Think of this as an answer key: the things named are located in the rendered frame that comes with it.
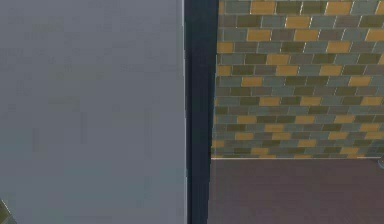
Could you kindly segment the grey refrigerator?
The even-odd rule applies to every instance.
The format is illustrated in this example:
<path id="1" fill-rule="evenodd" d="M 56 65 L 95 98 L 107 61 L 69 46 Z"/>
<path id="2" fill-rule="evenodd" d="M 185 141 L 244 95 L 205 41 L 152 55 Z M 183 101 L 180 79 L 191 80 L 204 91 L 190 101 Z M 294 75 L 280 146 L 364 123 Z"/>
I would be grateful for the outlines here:
<path id="1" fill-rule="evenodd" d="M 0 0 L 0 224 L 208 224 L 219 0 Z"/>

